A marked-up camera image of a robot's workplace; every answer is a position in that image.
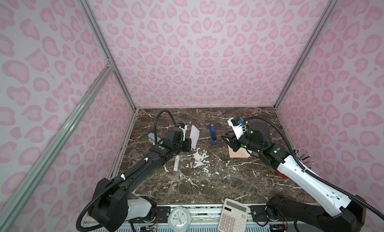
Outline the beige envelope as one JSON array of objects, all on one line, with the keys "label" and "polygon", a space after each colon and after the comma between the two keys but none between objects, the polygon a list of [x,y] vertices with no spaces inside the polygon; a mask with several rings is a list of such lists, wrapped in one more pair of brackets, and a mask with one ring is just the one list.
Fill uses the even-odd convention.
[{"label": "beige envelope", "polygon": [[228,147],[228,150],[230,158],[249,158],[251,156],[245,148],[239,148],[235,152],[231,147]]}]

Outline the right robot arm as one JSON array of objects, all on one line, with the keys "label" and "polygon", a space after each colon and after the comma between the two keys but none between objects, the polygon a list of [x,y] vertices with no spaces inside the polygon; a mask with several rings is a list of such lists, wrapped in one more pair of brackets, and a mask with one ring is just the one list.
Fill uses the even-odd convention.
[{"label": "right robot arm", "polygon": [[282,195],[273,196],[266,204],[266,216],[271,221],[289,218],[314,226],[323,232],[359,232],[365,223],[366,208],[346,194],[327,185],[304,165],[287,146],[274,143],[269,127],[264,123],[244,123],[240,118],[228,119],[232,128],[221,138],[234,151],[245,149],[266,165],[286,176],[318,205],[292,201]]}]

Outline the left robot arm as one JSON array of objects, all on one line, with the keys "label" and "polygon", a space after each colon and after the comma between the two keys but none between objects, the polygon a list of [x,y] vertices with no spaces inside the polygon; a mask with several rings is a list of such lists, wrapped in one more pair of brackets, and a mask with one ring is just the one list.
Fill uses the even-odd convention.
[{"label": "left robot arm", "polygon": [[126,220],[155,217],[157,204],[150,198],[129,200],[129,196],[141,182],[160,169],[180,152],[190,152],[192,140],[185,137],[181,127],[171,127],[165,136],[152,145],[144,158],[130,170],[112,179],[101,179],[91,201],[85,206],[76,222],[79,232],[104,228],[117,231]]}]

